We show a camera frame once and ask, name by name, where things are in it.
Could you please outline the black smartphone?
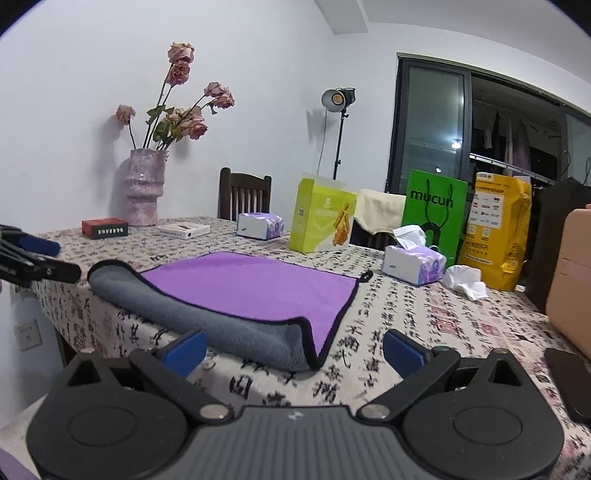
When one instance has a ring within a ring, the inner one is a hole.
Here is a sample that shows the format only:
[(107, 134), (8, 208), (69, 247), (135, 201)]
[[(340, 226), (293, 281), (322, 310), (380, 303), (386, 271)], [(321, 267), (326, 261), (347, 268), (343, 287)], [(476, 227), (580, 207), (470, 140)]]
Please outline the black smartphone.
[(544, 358), (569, 418), (590, 426), (591, 380), (584, 363), (578, 356), (554, 348), (546, 349)]

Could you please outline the dark framed window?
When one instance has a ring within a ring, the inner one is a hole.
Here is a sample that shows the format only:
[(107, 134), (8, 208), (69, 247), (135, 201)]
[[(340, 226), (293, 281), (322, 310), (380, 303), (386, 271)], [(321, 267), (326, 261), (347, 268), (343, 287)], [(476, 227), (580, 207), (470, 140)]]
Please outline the dark framed window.
[(400, 54), (385, 190), (414, 170), (473, 184), (478, 172), (526, 176), (542, 189), (590, 183), (590, 115), (548, 92), (477, 67)]

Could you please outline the dark wooden chair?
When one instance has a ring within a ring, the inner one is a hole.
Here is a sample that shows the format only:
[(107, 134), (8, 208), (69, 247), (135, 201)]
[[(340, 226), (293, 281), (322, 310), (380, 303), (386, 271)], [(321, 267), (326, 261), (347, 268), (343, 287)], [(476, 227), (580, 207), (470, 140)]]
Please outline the dark wooden chair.
[(270, 213), (271, 177), (232, 172), (219, 174), (217, 217), (236, 221), (242, 213)]

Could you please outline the purple grey microfibre towel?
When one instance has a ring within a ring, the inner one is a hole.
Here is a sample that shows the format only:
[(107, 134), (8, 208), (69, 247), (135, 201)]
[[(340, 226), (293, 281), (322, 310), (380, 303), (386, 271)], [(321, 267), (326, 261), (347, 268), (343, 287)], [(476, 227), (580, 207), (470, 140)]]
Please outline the purple grey microfibre towel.
[(224, 353), (293, 372), (321, 369), (362, 277), (215, 252), (143, 272), (119, 260), (87, 275), (103, 300)]

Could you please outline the purple white tissue pack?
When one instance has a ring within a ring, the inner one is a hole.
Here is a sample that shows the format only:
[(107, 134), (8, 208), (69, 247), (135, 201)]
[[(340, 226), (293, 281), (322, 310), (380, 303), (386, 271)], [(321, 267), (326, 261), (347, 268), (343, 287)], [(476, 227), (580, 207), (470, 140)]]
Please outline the purple white tissue pack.
[(283, 218), (271, 213), (240, 213), (236, 234), (256, 240), (273, 240), (283, 235)]

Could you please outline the yellow green carton box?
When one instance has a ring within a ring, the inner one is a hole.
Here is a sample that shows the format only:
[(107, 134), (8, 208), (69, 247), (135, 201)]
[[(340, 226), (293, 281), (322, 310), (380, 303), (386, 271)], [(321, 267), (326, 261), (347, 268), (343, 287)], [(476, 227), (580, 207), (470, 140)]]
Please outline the yellow green carton box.
[(308, 254), (349, 245), (356, 193), (342, 182), (304, 174), (297, 187), (290, 250)]

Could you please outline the cream cloth on chair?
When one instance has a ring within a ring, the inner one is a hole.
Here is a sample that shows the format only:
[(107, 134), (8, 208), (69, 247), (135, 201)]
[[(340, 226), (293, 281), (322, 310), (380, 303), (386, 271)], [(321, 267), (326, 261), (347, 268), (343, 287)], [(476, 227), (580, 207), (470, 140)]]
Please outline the cream cloth on chair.
[(406, 196), (362, 189), (356, 195), (353, 217), (370, 235), (392, 233), (401, 227)]

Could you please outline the pink speckled ceramic vase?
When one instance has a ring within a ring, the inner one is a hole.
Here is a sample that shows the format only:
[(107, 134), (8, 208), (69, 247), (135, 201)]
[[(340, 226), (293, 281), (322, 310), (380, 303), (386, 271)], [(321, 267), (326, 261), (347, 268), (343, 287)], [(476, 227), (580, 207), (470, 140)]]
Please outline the pink speckled ceramic vase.
[(157, 201), (163, 195), (168, 152), (136, 149), (130, 152), (124, 179), (126, 221), (132, 227), (157, 224)]

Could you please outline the brown cardboard box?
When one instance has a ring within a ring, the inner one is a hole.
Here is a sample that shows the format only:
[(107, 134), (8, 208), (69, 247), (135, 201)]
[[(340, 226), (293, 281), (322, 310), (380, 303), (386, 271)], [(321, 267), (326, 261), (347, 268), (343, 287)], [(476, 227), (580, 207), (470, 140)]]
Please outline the brown cardboard box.
[(591, 210), (566, 218), (546, 315), (550, 324), (582, 354), (591, 356)]

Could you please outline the white flat box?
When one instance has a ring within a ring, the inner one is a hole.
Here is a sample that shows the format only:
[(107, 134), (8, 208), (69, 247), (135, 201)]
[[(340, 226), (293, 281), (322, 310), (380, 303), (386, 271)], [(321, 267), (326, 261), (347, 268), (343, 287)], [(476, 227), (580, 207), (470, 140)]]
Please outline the white flat box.
[(166, 237), (188, 240), (208, 234), (211, 226), (191, 222), (176, 222), (156, 227), (156, 232)]

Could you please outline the red black small box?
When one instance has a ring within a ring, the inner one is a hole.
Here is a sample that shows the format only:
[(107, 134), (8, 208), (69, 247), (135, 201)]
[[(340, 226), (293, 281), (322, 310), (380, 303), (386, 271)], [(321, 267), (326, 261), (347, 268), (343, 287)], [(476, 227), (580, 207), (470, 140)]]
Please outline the red black small box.
[(125, 237), (128, 235), (128, 223), (118, 218), (83, 220), (81, 230), (91, 240)]

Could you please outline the studio light on stand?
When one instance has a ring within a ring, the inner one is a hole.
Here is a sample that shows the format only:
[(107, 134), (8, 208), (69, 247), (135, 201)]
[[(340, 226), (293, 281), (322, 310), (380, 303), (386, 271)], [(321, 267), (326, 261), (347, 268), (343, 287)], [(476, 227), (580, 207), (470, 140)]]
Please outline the studio light on stand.
[(337, 142), (335, 143), (335, 161), (332, 167), (332, 179), (338, 178), (339, 167), (341, 166), (342, 133), (344, 124), (349, 117), (349, 107), (356, 102), (356, 89), (353, 87), (338, 87), (325, 90), (321, 96), (321, 104), (325, 114), (339, 115), (339, 128)]

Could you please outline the dried pink roses bouquet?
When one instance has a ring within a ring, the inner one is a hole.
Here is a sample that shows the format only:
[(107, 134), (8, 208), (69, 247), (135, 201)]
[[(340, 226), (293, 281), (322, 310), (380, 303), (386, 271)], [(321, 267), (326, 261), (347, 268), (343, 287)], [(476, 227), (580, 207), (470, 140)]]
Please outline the dried pink roses bouquet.
[(195, 49), (190, 43), (173, 42), (167, 51), (168, 68), (156, 104), (146, 111), (146, 131), (142, 149), (167, 151), (184, 138), (197, 141), (207, 132), (204, 110), (216, 115), (235, 106), (228, 87), (209, 82), (189, 107), (181, 108), (168, 102), (172, 90), (184, 85), (190, 77)]

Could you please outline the crumpled white tissue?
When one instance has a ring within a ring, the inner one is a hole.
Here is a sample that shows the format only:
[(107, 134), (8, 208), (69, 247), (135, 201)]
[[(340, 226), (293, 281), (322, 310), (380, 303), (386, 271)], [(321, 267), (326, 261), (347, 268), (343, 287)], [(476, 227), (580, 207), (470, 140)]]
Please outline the crumpled white tissue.
[(481, 271), (467, 265), (449, 267), (444, 274), (442, 284), (473, 302), (488, 297), (486, 284), (481, 280)]

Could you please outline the yellow printed bag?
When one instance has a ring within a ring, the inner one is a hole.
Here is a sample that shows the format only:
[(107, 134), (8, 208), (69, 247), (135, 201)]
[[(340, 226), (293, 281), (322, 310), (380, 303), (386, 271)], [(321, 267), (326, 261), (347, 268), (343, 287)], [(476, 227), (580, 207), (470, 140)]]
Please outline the yellow printed bag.
[(517, 177), (480, 172), (458, 262), (481, 271), (487, 287), (513, 291), (527, 246), (532, 186)]

